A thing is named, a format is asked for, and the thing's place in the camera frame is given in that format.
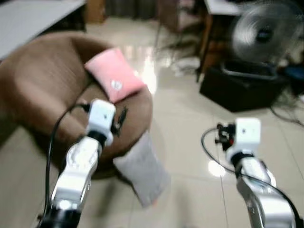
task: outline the white tile floor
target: white tile floor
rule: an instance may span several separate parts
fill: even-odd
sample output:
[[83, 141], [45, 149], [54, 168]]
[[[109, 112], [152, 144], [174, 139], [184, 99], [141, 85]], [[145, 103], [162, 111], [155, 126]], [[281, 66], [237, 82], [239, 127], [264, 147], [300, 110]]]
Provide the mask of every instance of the white tile floor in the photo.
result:
[[[277, 120], [267, 109], [232, 114], [201, 96], [193, 75], [173, 75], [168, 53], [151, 57], [155, 23], [109, 19], [89, 25], [88, 33], [120, 46], [154, 93], [152, 140], [172, 182], [155, 206], [142, 209], [128, 185], [116, 178], [95, 180], [80, 228], [249, 228], [235, 177], [216, 173], [200, 146], [206, 129], [237, 116], [262, 120], [259, 156], [304, 215], [303, 129]], [[164, 31], [161, 40], [166, 37]], [[304, 112], [299, 116], [304, 120]], [[225, 162], [212, 140], [207, 139], [208, 147]], [[34, 227], [43, 207], [44, 166], [45, 158], [23, 128], [1, 147], [0, 228]], [[56, 176], [53, 169], [52, 182]]]

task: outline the robotic arm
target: robotic arm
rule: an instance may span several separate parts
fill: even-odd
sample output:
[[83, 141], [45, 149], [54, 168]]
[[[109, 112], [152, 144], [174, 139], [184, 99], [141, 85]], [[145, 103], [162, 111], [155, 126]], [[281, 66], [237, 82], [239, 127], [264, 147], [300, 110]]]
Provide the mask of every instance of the robotic arm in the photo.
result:
[[119, 135], [125, 119], [125, 109], [114, 124], [116, 108], [113, 104], [94, 100], [89, 110], [87, 136], [74, 144], [66, 154], [66, 167], [55, 185], [51, 206], [41, 222], [41, 228], [76, 228], [91, 187], [91, 177], [104, 146]]
[[252, 228], [303, 228], [303, 220], [276, 188], [271, 172], [255, 157], [261, 122], [238, 118], [234, 124], [219, 124], [217, 129], [216, 143], [222, 144], [226, 160], [235, 168], [237, 190], [245, 200]]

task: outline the wooden table leg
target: wooden table leg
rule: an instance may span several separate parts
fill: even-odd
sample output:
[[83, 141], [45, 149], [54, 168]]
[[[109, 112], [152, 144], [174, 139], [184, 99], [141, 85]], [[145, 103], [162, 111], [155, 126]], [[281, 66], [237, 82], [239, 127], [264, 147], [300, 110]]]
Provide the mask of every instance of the wooden table leg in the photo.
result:
[[196, 72], [197, 73], [196, 82], [199, 82], [200, 74], [201, 74], [204, 64], [205, 64], [205, 59], [206, 59], [206, 55], [208, 52], [210, 38], [211, 38], [212, 30], [213, 30], [213, 15], [207, 14], [205, 22], [206, 22], [206, 28], [204, 30], [202, 41], [201, 41], [201, 46], [200, 46], [201, 60], [200, 60], [200, 66]]

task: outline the chair leg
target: chair leg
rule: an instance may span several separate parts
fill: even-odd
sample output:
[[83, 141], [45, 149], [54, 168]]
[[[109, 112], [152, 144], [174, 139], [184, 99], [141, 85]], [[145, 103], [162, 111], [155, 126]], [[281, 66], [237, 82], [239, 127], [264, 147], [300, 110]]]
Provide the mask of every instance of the chair leg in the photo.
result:
[[158, 40], [159, 40], [159, 37], [160, 37], [161, 28], [162, 28], [162, 25], [161, 25], [161, 23], [159, 23], [158, 29], [157, 29], [157, 34], [156, 34], [156, 39], [155, 39], [155, 44], [154, 44], [154, 50], [156, 50], [157, 46], [158, 46]]
[[174, 60], [175, 50], [176, 50], [177, 47], [181, 44], [182, 38], [183, 38], [183, 34], [182, 34], [182, 33], [178, 34], [177, 42], [176, 42], [176, 44], [175, 44], [175, 46], [173, 47], [173, 50], [172, 50], [171, 64], [173, 63], [173, 60]]

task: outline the black cable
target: black cable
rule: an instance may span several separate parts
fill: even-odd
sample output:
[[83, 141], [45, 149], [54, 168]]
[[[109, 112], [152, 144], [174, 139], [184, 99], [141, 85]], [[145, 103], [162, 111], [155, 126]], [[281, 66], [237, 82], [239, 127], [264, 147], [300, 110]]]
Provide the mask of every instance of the black cable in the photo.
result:
[[50, 173], [50, 166], [51, 166], [51, 154], [52, 154], [52, 147], [53, 147], [53, 142], [56, 136], [56, 132], [58, 130], [58, 127], [60, 125], [60, 122], [62, 119], [65, 117], [66, 114], [71, 112], [74, 108], [81, 107], [83, 108], [86, 112], [89, 111], [90, 104], [74, 104], [73, 106], [69, 107], [56, 121], [54, 128], [52, 130], [51, 136], [50, 136], [50, 141], [49, 141], [49, 146], [48, 146], [48, 152], [47, 152], [47, 165], [46, 165], [46, 181], [45, 181], [45, 199], [44, 199], [44, 209], [43, 209], [43, 214], [41, 216], [40, 222], [37, 225], [37, 228], [41, 226], [41, 223], [43, 221], [43, 218], [46, 216], [48, 209], [50, 207], [50, 197], [49, 197], [49, 173]]
[[281, 120], [286, 121], [286, 122], [290, 122], [290, 123], [297, 124], [297, 125], [299, 125], [300, 127], [304, 127], [304, 123], [302, 123], [299, 119], [297, 119], [297, 118], [292, 119], [292, 118], [287, 118], [287, 117], [285, 117], [285, 116], [282, 116], [282, 115], [278, 114], [278, 113], [274, 110], [273, 107], [270, 107], [270, 110], [271, 110], [271, 112], [272, 112], [276, 117], [280, 118]]
[[[206, 147], [206, 145], [205, 145], [205, 137], [206, 137], [206, 135], [209, 134], [209, 133], [211, 133], [211, 132], [213, 132], [213, 131], [217, 131], [217, 130], [218, 130], [217, 128], [211, 128], [211, 129], [208, 129], [207, 131], [205, 131], [204, 134], [203, 134], [202, 137], [201, 137], [201, 145], [202, 145], [202, 147], [203, 147], [205, 153], [206, 153], [213, 161], [215, 161], [218, 165], [220, 165], [221, 167], [223, 167], [226, 171], [228, 171], [228, 172], [230, 172], [230, 173], [233, 173], [233, 174], [236, 174], [234, 170], [232, 170], [232, 169], [230, 169], [230, 168], [228, 168], [228, 167], [222, 165], [215, 157], [213, 157], [212, 154], [208, 151], [208, 149], [207, 149], [207, 147]], [[293, 210], [294, 219], [295, 219], [295, 222], [296, 222], [296, 227], [297, 227], [297, 228], [303, 228], [303, 226], [304, 226], [304, 225], [303, 225], [303, 220], [300, 218], [299, 213], [298, 213], [298, 211], [297, 211], [295, 205], [292, 203], [292, 201], [287, 197], [287, 195], [286, 195], [284, 192], [282, 192], [280, 189], [274, 187], [274, 186], [271, 185], [270, 183], [267, 183], [267, 182], [265, 182], [265, 181], [262, 181], [262, 180], [260, 180], [260, 179], [258, 179], [258, 178], [255, 178], [255, 177], [252, 177], [252, 176], [249, 176], [249, 175], [246, 175], [246, 174], [242, 174], [242, 173], [240, 173], [240, 175], [241, 175], [241, 176], [244, 176], [244, 177], [248, 177], [248, 178], [253, 179], [253, 180], [255, 180], [255, 181], [258, 181], [258, 182], [260, 182], [260, 183], [262, 183], [262, 184], [265, 184], [265, 185], [271, 187], [272, 189], [276, 190], [277, 192], [279, 192], [279, 193], [282, 195], [282, 197], [289, 203], [291, 209]]]

